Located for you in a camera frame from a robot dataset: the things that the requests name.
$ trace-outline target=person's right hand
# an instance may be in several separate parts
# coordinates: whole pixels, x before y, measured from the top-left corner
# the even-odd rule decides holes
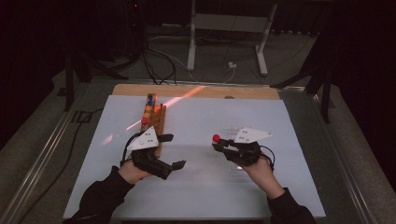
[[[241,167],[247,172],[253,182],[256,183],[260,189],[264,190],[268,198],[274,199],[285,193],[285,190],[277,182],[270,164],[265,157],[260,157],[259,160],[252,165]]]

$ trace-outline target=black sleeve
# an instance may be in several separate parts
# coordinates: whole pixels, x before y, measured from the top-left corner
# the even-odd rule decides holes
[[[64,224],[107,224],[114,210],[124,202],[124,197],[134,185],[126,182],[113,166],[110,175],[103,181],[90,185],[82,195],[79,210]]]
[[[288,189],[285,189],[281,196],[273,200],[268,199],[268,205],[272,213],[271,223],[317,223],[306,207],[297,204]]]

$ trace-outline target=table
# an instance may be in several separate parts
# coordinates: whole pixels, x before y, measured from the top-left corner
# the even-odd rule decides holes
[[[277,3],[271,5],[271,10],[266,18],[259,17],[242,17],[230,15],[213,15],[195,12],[195,0],[191,2],[191,40],[189,49],[189,59],[187,69],[194,70],[195,62],[195,29],[226,30],[226,31],[244,31],[262,33],[262,42],[256,45],[257,62],[260,67],[260,74],[268,74],[262,51],[270,32],[271,24],[276,12]]]
[[[271,148],[275,148],[276,144],[280,144],[276,148],[293,146],[290,152],[281,149],[276,151],[278,156],[276,159],[278,166],[276,167],[279,167],[279,169],[276,168],[276,173],[291,161],[300,161],[300,164],[294,163],[294,169],[280,172],[277,176],[279,181],[287,183],[286,185],[291,187],[292,194],[299,192],[298,189],[305,190],[304,195],[299,193],[294,195],[297,202],[307,204],[314,216],[325,216],[315,185],[310,182],[312,177],[304,161],[303,153],[295,135],[293,136],[294,130],[290,126],[290,121],[286,120],[286,125],[279,125],[279,119],[276,118],[277,116],[285,118],[287,112],[285,114],[286,108],[282,107],[284,106],[283,102],[279,100],[275,90],[269,88],[120,84],[116,86],[113,95],[107,100],[105,111],[92,139],[64,217],[71,217],[77,211],[79,199],[85,188],[91,182],[106,177],[109,167],[112,164],[117,164],[120,160],[121,148],[131,133],[136,132],[133,130],[134,127],[130,128],[132,126],[130,124],[134,124],[134,119],[140,119],[142,102],[139,101],[144,101],[149,92],[157,93],[158,100],[166,102],[177,100],[177,103],[167,104],[164,132],[172,131],[175,139],[171,143],[163,144],[161,160],[169,163],[186,159],[187,163],[181,171],[173,172],[166,181],[153,176],[153,178],[147,178],[140,182],[142,184],[136,185],[132,193],[126,197],[125,204],[115,211],[114,218],[150,220],[253,219],[270,216],[265,195],[249,180],[246,173],[235,170],[222,154],[213,154],[213,150],[210,150],[210,135],[213,133],[200,131],[205,127],[203,124],[205,122],[202,122],[201,119],[192,119],[189,113],[177,112],[180,107],[198,110],[202,105],[219,105],[219,98],[234,98],[234,100],[221,100],[221,106],[216,108],[218,112],[209,111],[210,114],[220,111],[220,114],[224,116],[203,117],[207,118],[207,123],[219,127],[215,128],[219,132],[224,131],[221,127],[222,122],[225,122],[230,114],[241,114],[239,111],[244,111],[244,109],[257,111],[256,107],[262,106],[263,103],[270,106],[265,107],[264,110],[267,116],[271,116],[267,120],[267,127],[273,131],[274,136],[289,136],[290,140],[276,141],[274,138],[272,142],[267,142],[267,146]],[[238,103],[238,108],[226,115],[230,108],[227,105],[233,105],[234,102]],[[233,122],[238,122],[239,118],[236,116]],[[180,128],[184,121],[190,123],[187,131]],[[262,126],[262,121],[256,120],[255,123],[260,123]],[[294,176],[298,176],[301,181],[294,184],[288,183],[288,179],[292,179]]]

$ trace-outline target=gray carpet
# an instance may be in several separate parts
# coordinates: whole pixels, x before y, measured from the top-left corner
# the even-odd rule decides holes
[[[188,38],[157,38],[149,42],[149,47],[180,60],[180,62],[174,60],[178,85],[189,83],[256,86],[275,84],[297,74],[315,38],[306,35],[270,35],[264,49],[264,57],[270,70],[267,77],[259,75],[253,48],[258,41],[260,41],[259,35],[250,35],[248,39],[231,45],[199,46],[195,70],[190,74],[182,65],[187,63]],[[159,77],[166,77],[172,72],[172,65],[168,61],[152,55],[148,55],[148,60]],[[226,64],[236,62],[234,74],[223,62]],[[141,61],[120,73],[130,78],[123,83],[152,82]],[[294,83],[293,86],[304,86],[307,80],[308,78],[305,78]],[[45,99],[0,152],[1,214],[6,211],[7,205],[35,158],[46,147],[59,120],[66,120],[67,127],[62,137],[59,138],[59,142],[56,142],[56,147],[51,151],[46,169],[27,199],[21,214],[24,214],[32,202],[43,193],[66,162],[78,129],[78,124],[72,122],[73,115],[76,111],[95,111],[103,108],[107,96],[120,81],[96,73],[92,83],[78,85],[77,96],[79,98],[69,113],[63,112],[65,99],[56,95],[57,91],[64,86],[64,73],[56,76],[54,83],[56,87],[53,93]],[[174,85],[173,77],[169,78],[166,83]],[[353,180],[358,186],[359,196],[368,207],[369,215],[372,215],[377,223],[396,223],[396,217],[393,214],[393,211],[396,211],[394,191],[376,163],[339,90],[332,87],[332,107],[329,110],[331,124],[325,124],[318,115],[318,105],[312,99],[313,96],[301,91],[282,91],[280,97],[289,110],[292,124],[327,214],[325,218],[318,219],[318,223],[371,223],[361,219],[359,209],[361,204],[356,204],[354,195],[346,185],[348,180],[343,175],[345,167],[343,168],[342,163],[340,164],[337,153],[334,152],[335,147],[342,152],[348,165],[347,168],[350,169]],[[100,114],[100,112],[95,113],[89,123],[81,125],[66,169],[55,185],[28,213],[23,223],[62,222],[68,197],[74,187]]]

